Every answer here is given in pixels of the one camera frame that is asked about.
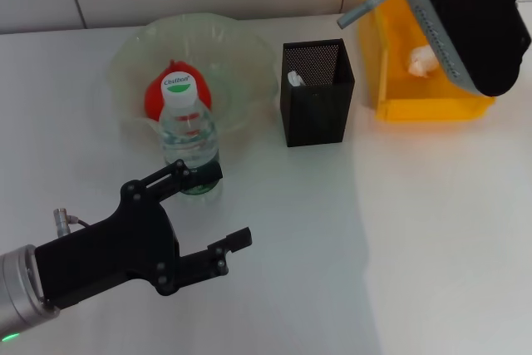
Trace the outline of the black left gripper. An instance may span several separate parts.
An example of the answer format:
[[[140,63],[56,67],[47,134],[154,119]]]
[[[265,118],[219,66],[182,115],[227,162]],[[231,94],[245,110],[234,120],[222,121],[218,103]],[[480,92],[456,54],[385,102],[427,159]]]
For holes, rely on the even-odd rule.
[[[145,280],[159,294],[169,296],[227,275],[227,253],[253,243],[249,227],[179,257],[173,226],[160,204],[178,193],[205,194],[222,178],[217,160],[189,167],[178,159],[141,181],[124,184],[110,217],[36,248],[46,301],[59,309],[69,308],[133,279]]]

